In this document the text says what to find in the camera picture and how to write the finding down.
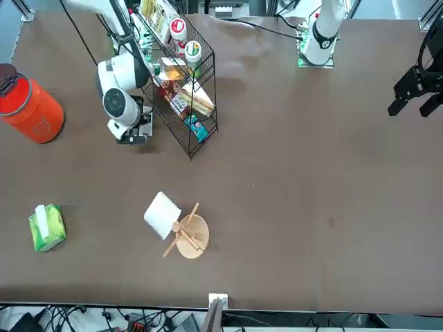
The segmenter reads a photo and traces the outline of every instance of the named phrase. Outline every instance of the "wooden stick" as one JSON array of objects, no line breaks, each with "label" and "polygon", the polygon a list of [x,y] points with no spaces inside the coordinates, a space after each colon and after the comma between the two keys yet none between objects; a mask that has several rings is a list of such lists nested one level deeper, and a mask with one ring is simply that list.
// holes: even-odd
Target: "wooden stick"
[{"label": "wooden stick", "polygon": [[[192,212],[191,212],[191,215],[189,216],[189,218],[188,218],[188,220],[186,221],[186,225],[189,225],[189,222],[191,221],[191,219],[193,218],[193,216],[194,216],[194,214],[195,214],[195,212],[197,211],[197,208],[199,207],[199,202],[197,202],[197,203],[195,203],[195,205],[194,205],[194,208],[192,209]],[[170,246],[168,247],[168,249],[166,249],[166,251],[163,253],[163,258],[164,257],[166,257],[168,254],[169,254],[169,252],[173,249],[173,247],[177,244],[177,242],[179,241],[179,239],[181,238],[181,233],[179,233],[179,236],[177,236],[175,239],[174,239],[174,241],[170,244]],[[194,247],[194,249],[195,250],[198,250],[199,248],[200,248],[200,250],[201,250],[201,246],[199,245],[199,243],[194,239],[194,238],[192,238],[195,242],[196,242],[196,244],[197,244],[197,248],[195,247],[195,246],[193,246]]]},{"label": "wooden stick", "polygon": [[197,242],[197,240],[193,236],[191,236],[187,232],[185,232],[185,230],[183,228],[180,229],[180,233],[186,239],[186,241],[189,242],[189,244],[194,247],[195,250],[198,250],[198,249],[200,249],[201,251],[204,250],[204,248],[202,246],[200,246],[200,244]]},{"label": "wooden stick", "polygon": [[186,221],[186,225],[189,225],[189,223],[191,222],[191,219],[194,217],[195,212],[197,212],[199,205],[200,205],[199,202],[195,203],[194,208],[192,209],[191,215],[189,216],[188,220]]},{"label": "wooden stick", "polygon": [[177,242],[179,241],[180,236],[177,236],[174,241],[170,244],[170,246],[168,247],[168,249],[166,249],[166,251],[163,253],[163,258],[165,258],[168,254],[169,251],[171,251],[173,249],[173,247],[177,244]]}]

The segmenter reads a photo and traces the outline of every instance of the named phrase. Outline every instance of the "orange container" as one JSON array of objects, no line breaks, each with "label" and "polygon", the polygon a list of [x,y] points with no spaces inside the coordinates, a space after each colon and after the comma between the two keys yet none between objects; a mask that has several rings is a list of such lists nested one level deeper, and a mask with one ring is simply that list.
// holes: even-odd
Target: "orange container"
[{"label": "orange container", "polygon": [[0,118],[34,142],[49,142],[62,130],[63,109],[32,78],[17,75],[12,90],[0,97]]}]

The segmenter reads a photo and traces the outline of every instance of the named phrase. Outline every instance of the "orange thermos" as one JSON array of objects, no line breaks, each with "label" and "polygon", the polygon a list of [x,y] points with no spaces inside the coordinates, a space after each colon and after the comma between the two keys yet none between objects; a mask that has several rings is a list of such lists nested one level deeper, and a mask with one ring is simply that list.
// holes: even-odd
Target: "orange thermos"
[{"label": "orange thermos", "polygon": [[36,81],[0,64],[0,118],[34,142],[46,143],[62,130],[64,113]]}]

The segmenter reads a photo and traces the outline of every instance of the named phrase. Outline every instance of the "wire rack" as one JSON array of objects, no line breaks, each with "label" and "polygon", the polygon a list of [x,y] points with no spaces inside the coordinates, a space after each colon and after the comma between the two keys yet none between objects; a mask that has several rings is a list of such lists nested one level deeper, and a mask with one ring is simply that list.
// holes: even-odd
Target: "wire rack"
[{"label": "wire rack", "polygon": [[[142,24],[145,26],[145,29],[147,31],[150,31],[151,34],[156,38],[155,33],[150,28],[149,24],[147,24],[146,19],[143,17],[142,14],[139,12],[136,12],[136,16],[142,22]],[[160,40],[157,40],[157,43],[160,45],[160,47],[163,49],[163,52],[165,53],[166,57],[170,57],[175,60],[175,64],[177,66],[177,70],[182,74],[184,77],[186,77],[186,80],[188,82],[192,82],[195,84],[198,82],[199,84],[195,84],[194,91],[197,91],[200,89],[201,86],[203,86],[212,76],[215,75],[215,54],[214,50],[208,42],[203,38],[202,35],[197,31],[197,29],[192,25],[191,21],[183,14],[180,14],[180,18],[182,18],[186,22],[186,30],[187,30],[187,40],[195,40],[200,43],[201,46],[201,63],[196,67],[194,70],[192,70],[190,67],[187,69],[184,69],[183,67],[179,66],[179,63],[175,60],[177,59],[177,54],[175,53],[175,44],[170,39],[169,43],[166,45],[163,45]]]},{"label": "wire rack", "polygon": [[151,105],[154,106],[154,82],[152,81],[152,77],[150,77],[145,86],[141,88],[141,91],[150,101]]},{"label": "wire rack", "polygon": [[[145,18],[138,12],[135,13],[140,22],[144,25],[146,31],[150,31],[151,35],[156,39],[156,45],[159,46],[159,50],[152,53],[152,61],[160,59],[161,57],[168,57],[173,59],[174,67],[180,74],[182,80],[174,81],[174,84],[178,86],[177,90],[185,84],[190,84],[190,104],[187,111],[182,114],[177,114],[172,109],[180,109],[180,105],[176,104],[175,99],[165,99],[161,94],[161,81],[154,77],[155,83],[148,83],[143,92],[152,102],[155,104],[154,110],[160,115],[164,123],[168,126],[171,133],[177,139],[179,144],[183,147],[186,154],[191,159],[200,147],[208,141],[216,131],[218,131],[217,122],[217,105],[215,95],[215,54],[214,50],[209,46],[208,42],[200,35],[197,29],[192,25],[189,19],[180,14],[180,17],[185,20],[187,27],[187,40],[195,40],[200,43],[201,46],[201,62],[194,70],[189,66],[180,66],[178,61],[184,59],[183,56],[179,57],[175,53],[175,44],[170,39],[169,43],[163,45],[160,40],[156,38],[155,33],[147,24]],[[211,99],[213,107],[203,114],[194,108],[195,94],[199,89],[204,90],[207,96]],[[197,137],[194,129],[199,127],[204,131],[204,135]]]}]

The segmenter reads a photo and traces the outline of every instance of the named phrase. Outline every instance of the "round wooden board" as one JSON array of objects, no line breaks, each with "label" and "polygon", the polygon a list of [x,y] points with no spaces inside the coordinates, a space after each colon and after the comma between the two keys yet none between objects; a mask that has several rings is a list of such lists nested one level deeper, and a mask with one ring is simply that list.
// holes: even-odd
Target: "round wooden board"
[{"label": "round wooden board", "polygon": [[186,226],[189,216],[190,215],[188,214],[182,220],[180,220],[180,224],[188,231],[189,235],[192,235],[197,240],[199,245],[204,248],[204,251],[195,250],[194,247],[192,247],[183,237],[181,237],[177,242],[177,248],[184,257],[194,259],[200,257],[208,247],[209,228],[205,220],[197,214],[194,214],[192,220],[189,222],[189,225]]}]

